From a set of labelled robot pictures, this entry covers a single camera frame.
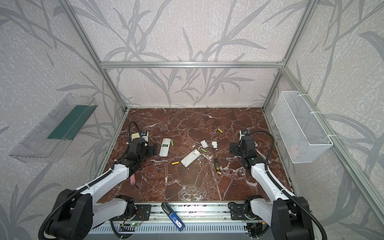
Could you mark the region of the white remote red keypad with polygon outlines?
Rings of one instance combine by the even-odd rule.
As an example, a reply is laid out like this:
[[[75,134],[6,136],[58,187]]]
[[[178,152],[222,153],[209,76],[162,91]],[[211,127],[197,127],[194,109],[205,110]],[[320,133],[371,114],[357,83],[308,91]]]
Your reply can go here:
[[[164,138],[162,141],[160,152],[159,152],[160,157],[165,158],[168,156],[170,145],[171,145],[171,139]]]

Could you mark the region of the black yellow screwdriver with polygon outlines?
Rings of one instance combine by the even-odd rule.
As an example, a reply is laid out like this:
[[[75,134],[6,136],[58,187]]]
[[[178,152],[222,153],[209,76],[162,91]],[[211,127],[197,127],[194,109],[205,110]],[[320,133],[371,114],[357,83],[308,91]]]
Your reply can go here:
[[[221,175],[221,167],[217,158],[214,158],[214,165],[216,173]]]

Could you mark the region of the white remote green buttons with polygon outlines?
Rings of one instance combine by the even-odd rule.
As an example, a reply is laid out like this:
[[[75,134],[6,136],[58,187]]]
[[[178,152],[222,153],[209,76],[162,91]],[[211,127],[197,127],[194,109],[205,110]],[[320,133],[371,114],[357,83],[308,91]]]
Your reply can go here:
[[[193,150],[181,161],[182,165],[188,168],[196,159],[198,159],[202,154],[198,150]]]

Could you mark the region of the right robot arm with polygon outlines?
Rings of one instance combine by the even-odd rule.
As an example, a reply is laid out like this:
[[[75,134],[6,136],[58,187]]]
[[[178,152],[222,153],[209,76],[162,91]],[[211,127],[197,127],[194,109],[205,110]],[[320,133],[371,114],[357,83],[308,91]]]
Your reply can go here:
[[[245,214],[249,219],[261,218],[272,230],[276,240],[313,240],[317,227],[323,240],[328,235],[319,220],[311,213],[307,200],[289,191],[272,173],[269,159],[257,151],[252,133],[240,132],[240,140],[230,143],[230,154],[240,157],[241,163],[264,189],[268,200],[251,197],[245,201]]]

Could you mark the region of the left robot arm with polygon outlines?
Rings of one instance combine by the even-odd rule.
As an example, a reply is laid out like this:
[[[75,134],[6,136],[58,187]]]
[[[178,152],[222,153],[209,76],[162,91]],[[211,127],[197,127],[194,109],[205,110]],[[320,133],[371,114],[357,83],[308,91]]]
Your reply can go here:
[[[123,156],[98,178],[75,189],[65,189],[43,221],[40,240],[82,240],[90,230],[113,218],[132,218],[137,213],[135,200],[119,195],[102,203],[99,200],[121,182],[129,179],[150,157],[158,154],[158,144],[149,145],[144,138],[128,143]]]

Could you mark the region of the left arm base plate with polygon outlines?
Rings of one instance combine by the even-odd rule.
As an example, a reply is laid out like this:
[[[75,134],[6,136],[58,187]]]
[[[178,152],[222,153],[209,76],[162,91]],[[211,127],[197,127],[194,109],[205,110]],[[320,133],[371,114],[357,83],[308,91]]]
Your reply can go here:
[[[137,212],[128,221],[149,221],[152,205],[136,205]]]

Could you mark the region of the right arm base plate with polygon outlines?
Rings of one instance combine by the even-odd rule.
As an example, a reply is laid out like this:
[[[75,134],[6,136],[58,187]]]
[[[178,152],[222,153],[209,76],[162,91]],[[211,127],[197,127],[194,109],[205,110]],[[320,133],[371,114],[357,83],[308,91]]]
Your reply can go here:
[[[246,204],[237,204],[229,202],[228,208],[230,210],[231,220],[241,221],[260,221],[261,218],[252,213],[251,209]]]

